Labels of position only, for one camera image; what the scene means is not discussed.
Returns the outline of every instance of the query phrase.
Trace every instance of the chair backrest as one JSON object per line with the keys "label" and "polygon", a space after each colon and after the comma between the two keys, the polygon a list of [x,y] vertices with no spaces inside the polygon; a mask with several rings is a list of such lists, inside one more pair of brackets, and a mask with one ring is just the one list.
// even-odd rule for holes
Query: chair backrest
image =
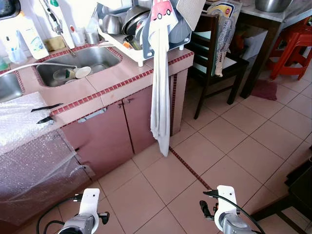
{"label": "chair backrest", "polygon": [[215,74],[215,52],[218,38],[218,15],[202,14],[196,29],[191,36],[191,42],[187,48],[195,53],[194,63],[206,68],[206,74],[210,77]]}

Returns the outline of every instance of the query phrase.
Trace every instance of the plastic sheet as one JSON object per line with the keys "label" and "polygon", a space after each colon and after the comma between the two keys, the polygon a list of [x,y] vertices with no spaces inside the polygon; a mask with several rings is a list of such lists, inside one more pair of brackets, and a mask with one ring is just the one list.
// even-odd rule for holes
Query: plastic sheet
{"label": "plastic sheet", "polygon": [[20,225],[90,181],[62,130],[0,155],[0,220]]}
{"label": "plastic sheet", "polygon": [[232,41],[235,25],[242,3],[233,0],[221,0],[211,4],[207,14],[218,14],[218,41],[215,58],[215,75],[222,76],[223,62]]}
{"label": "plastic sheet", "polygon": [[9,152],[53,129],[51,121],[37,124],[50,110],[31,112],[47,106],[40,93],[0,103],[0,155]]}

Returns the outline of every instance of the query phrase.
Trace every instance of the black wire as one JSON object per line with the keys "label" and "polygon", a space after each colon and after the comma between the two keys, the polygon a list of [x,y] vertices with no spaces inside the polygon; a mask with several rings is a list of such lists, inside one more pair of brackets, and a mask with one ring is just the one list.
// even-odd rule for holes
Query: black wire
{"label": "black wire", "polygon": [[47,210],[46,212],[43,213],[43,215],[40,216],[40,218],[38,219],[38,222],[37,222],[37,225],[36,225],[36,234],[40,234],[39,233],[39,225],[40,225],[40,221],[42,220],[42,218],[47,214],[49,213],[51,210],[53,210],[56,206],[64,203],[65,201],[68,201],[68,200],[73,200],[74,197],[70,197],[70,198],[67,198],[63,201],[60,201],[59,203],[55,204],[54,206],[52,206],[49,210]]}
{"label": "black wire", "polygon": [[216,197],[216,198],[221,198],[227,202],[229,202],[231,205],[235,206],[237,209],[239,209],[241,212],[243,212],[243,214],[245,216],[247,216],[256,226],[257,228],[261,231],[262,234],[265,234],[265,232],[263,231],[263,229],[260,227],[260,225],[257,223],[257,221],[254,220],[254,218],[252,218],[246,211],[243,210],[243,208],[239,207],[238,205],[236,205],[234,202],[228,200],[227,198],[217,195],[217,194],[210,194],[209,192],[205,193],[206,195],[212,196],[212,197]]}
{"label": "black wire", "polygon": [[50,221],[44,228],[43,230],[43,234],[46,234],[47,233],[47,230],[48,230],[48,227],[52,224],[52,223],[58,223],[58,224],[61,224],[61,225],[64,225],[65,223],[62,222],[62,221],[58,221],[58,220],[52,220]]}

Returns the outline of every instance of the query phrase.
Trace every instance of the white wall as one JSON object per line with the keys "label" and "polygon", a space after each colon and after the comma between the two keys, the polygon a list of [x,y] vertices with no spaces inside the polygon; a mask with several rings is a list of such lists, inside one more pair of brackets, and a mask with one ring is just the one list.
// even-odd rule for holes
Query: white wall
{"label": "white wall", "polygon": [[[42,40],[57,36],[56,33],[51,30],[50,24],[39,0],[20,0],[20,3],[24,14],[34,21],[35,27]],[[86,26],[96,5],[95,0],[58,0],[58,3],[63,11],[67,25],[72,24],[75,27]],[[16,21],[16,18],[0,20],[1,38],[5,35],[7,30],[17,28]],[[30,53],[23,41],[21,47],[26,52],[26,55],[29,56]],[[0,56],[7,56],[5,47],[1,41]]]}

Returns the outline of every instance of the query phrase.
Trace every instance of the faucet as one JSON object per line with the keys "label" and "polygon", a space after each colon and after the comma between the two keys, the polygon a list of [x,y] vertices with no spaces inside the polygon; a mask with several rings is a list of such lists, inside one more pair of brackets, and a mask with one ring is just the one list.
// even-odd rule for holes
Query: faucet
{"label": "faucet", "polygon": [[50,23],[51,29],[62,37],[62,40],[63,40],[67,50],[69,51],[69,53],[72,56],[76,56],[76,54],[73,52],[73,50],[71,48],[69,48],[69,46],[68,46],[68,44],[64,38],[62,20],[60,20],[56,16],[56,14],[52,11],[47,0],[39,0],[39,2],[44,9],[45,15],[46,15],[46,17]]}

